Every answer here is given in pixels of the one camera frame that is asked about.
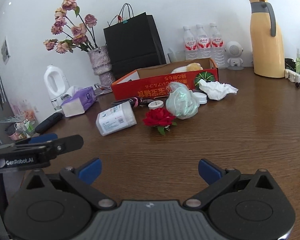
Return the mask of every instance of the green bottle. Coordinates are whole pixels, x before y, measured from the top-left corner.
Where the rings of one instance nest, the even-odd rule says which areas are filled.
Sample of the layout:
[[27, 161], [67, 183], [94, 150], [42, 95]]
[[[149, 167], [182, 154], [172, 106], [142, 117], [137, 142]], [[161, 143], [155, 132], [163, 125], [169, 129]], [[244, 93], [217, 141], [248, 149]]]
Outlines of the green bottle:
[[297, 48], [296, 72], [300, 74], [300, 48]]

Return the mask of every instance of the vase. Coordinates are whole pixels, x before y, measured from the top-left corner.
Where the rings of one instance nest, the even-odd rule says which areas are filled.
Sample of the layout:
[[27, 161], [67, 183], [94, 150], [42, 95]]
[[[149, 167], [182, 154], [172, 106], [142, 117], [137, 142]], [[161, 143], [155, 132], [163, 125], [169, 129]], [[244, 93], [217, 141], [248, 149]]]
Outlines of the vase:
[[103, 86], [110, 87], [115, 81], [111, 72], [112, 65], [110, 62], [108, 50], [106, 46], [90, 50], [88, 52], [93, 73], [100, 78], [100, 83]]

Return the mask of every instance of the open box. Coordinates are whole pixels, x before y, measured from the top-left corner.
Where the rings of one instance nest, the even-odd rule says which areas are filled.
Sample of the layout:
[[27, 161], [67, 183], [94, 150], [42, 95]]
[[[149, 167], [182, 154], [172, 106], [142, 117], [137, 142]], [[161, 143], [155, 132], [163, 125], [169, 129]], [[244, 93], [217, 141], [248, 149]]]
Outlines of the open box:
[[[171, 74], [177, 68], [190, 63], [200, 63], [203, 70]], [[157, 98], [169, 95], [170, 82], [180, 82], [189, 89], [194, 89], [194, 79], [201, 72], [210, 72], [218, 81], [218, 68], [210, 58], [201, 58], [192, 61], [180, 61], [147, 68], [136, 69], [111, 84], [116, 100], [131, 97]]]

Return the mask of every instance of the brown tabletop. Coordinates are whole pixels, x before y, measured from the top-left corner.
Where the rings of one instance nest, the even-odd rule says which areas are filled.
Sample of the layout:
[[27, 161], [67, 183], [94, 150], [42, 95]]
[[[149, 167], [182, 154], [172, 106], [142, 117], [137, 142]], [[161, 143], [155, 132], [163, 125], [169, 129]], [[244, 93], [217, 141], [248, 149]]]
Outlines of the brown tabletop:
[[143, 124], [147, 107], [136, 108], [137, 124], [101, 136], [95, 121], [109, 108], [113, 94], [99, 98], [85, 114], [60, 121], [48, 132], [59, 137], [80, 134], [81, 150], [51, 161], [46, 172], [78, 167], [93, 157], [103, 163], [93, 183], [117, 202], [122, 199], [179, 199], [183, 202], [207, 186], [198, 161], [235, 167], [243, 173], [268, 169], [296, 212], [290, 239], [300, 239], [300, 89], [287, 79], [257, 76], [252, 68], [221, 70], [220, 81], [237, 95], [208, 101], [186, 120], [177, 119], [166, 136]]

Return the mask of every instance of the yellow thermos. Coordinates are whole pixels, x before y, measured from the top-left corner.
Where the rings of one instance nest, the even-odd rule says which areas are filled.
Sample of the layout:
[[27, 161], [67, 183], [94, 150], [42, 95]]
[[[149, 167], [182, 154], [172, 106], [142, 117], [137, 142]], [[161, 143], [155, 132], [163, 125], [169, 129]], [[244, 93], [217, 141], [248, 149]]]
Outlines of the yellow thermos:
[[284, 77], [282, 34], [268, 0], [249, 0], [251, 4], [250, 35], [254, 72], [260, 76]]

